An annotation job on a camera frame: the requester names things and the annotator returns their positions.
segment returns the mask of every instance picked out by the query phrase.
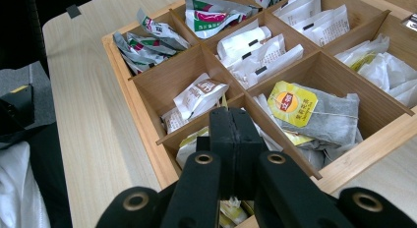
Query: yellow label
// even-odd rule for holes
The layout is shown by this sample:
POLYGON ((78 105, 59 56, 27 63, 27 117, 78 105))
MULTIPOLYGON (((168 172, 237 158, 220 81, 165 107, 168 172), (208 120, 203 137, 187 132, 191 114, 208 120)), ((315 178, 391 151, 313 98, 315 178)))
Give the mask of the yellow label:
POLYGON ((22 86, 20 86, 20 87, 18 87, 18 88, 15 88, 15 89, 13 89, 12 91, 10 91, 11 93, 17 93, 17 92, 19 92, 19 91, 21 91, 22 89, 24 89, 24 88, 26 88, 26 87, 28 87, 27 85, 22 85, 22 86))
POLYGON ((299 135, 299 134, 295 134, 295 133, 289 133, 284 131, 284 134, 292 141, 292 143, 294 145, 299 145, 301 143, 307 143, 313 140, 313 138, 304 136, 304 135, 299 135))
POLYGON ((296 127, 305 127, 317 104, 314 93, 286 82, 275 84, 268 106, 275 118, 296 127))
POLYGON ((365 54, 364 56, 362 56, 361 58, 359 58, 356 62, 354 62, 354 63, 350 66, 350 68, 351 68, 353 71, 358 72, 358 71, 359 71, 359 69, 361 69, 361 68, 362 68, 362 66, 363 66, 364 64, 366 64, 366 63, 367 63, 367 64, 371 63, 371 62, 372 62, 372 60, 374 60, 375 56, 377 56, 377 54, 376 54, 376 53, 374 53, 374 52, 367 53, 367 54, 365 54))

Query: gripper screw hole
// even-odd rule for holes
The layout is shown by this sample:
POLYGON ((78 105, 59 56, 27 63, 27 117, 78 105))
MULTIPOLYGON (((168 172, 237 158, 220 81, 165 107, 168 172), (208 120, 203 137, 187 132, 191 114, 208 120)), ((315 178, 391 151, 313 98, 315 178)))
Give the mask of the gripper screw hole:
POLYGON ((285 162, 285 157, 278 155, 278 154, 270 154, 268 155, 268 160, 271 163, 283 164, 285 162))
POLYGON ((134 211, 145 207, 149 202, 148 194, 144 192, 133 193, 125 198, 123 207, 126 210, 134 211))
POLYGON ((212 162, 212 157, 207 154, 201 154, 196 156, 196 162, 200 164, 209 164, 212 162))
POLYGON ((380 212, 383 210, 381 202, 370 195, 358 192, 353 195, 353 200, 363 209, 373 212, 380 212))

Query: paper tag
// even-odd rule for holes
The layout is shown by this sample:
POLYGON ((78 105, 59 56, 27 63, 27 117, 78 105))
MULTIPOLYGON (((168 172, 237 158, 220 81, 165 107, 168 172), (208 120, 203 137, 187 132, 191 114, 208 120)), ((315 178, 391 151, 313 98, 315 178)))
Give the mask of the paper tag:
POLYGON ((268 107, 275 118, 296 127, 305 127, 318 100, 314 93, 286 82, 275 84, 268 107))

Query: gray fabric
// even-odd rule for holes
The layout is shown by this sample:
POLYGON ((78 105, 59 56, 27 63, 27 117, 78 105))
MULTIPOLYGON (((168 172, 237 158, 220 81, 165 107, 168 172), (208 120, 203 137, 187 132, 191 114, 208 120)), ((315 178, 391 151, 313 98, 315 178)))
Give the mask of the gray fabric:
POLYGON ((30 83, 33 86, 34 123, 27 126, 27 130, 56 121, 50 80, 38 61, 17 70, 0 70, 0 96, 30 83))

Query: black object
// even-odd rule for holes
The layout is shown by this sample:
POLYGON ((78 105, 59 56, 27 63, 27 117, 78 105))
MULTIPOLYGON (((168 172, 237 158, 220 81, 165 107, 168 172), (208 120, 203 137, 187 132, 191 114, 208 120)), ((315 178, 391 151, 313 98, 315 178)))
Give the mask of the black object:
POLYGON ((33 87, 23 85, 0 97, 0 136, 22 131, 34 122, 33 87))
POLYGON ((291 157, 267 150, 241 109, 212 110, 209 132, 176 183, 159 194, 125 191, 97 227, 217 227, 219 200, 235 196, 255 202, 260 227, 417 227, 377 193, 351 188, 336 199, 320 191, 291 157))

